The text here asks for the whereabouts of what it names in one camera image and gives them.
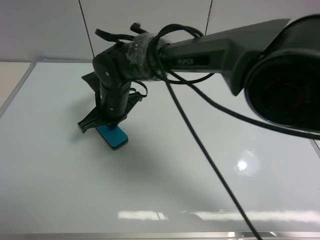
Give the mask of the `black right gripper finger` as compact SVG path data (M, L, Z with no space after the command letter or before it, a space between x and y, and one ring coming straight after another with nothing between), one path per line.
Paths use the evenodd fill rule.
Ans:
M109 125L108 125L108 129L109 129L110 131L114 130L116 127L117 127L117 123L113 123L113 124L109 124Z

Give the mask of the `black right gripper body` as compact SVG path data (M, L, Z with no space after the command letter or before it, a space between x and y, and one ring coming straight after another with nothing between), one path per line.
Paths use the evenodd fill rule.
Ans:
M94 91L95 107L77 123L82 133L100 126L108 126L125 120L133 107L143 99L143 94L131 87L130 81L122 81L118 76L104 75L100 78L95 72L82 76Z

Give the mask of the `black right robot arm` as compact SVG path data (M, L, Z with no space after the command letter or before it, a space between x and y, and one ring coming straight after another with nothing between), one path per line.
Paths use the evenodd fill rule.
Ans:
M169 24L152 34L134 23L133 35L95 34L113 46L97 54L94 71L83 77L95 108L78 123L82 132L115 127L144 97L133 82L166 81L194 87L180 72L222 75L231 93L244 92L262 121L253 125L303 137L320 132L320 16L275 19L209 35Z

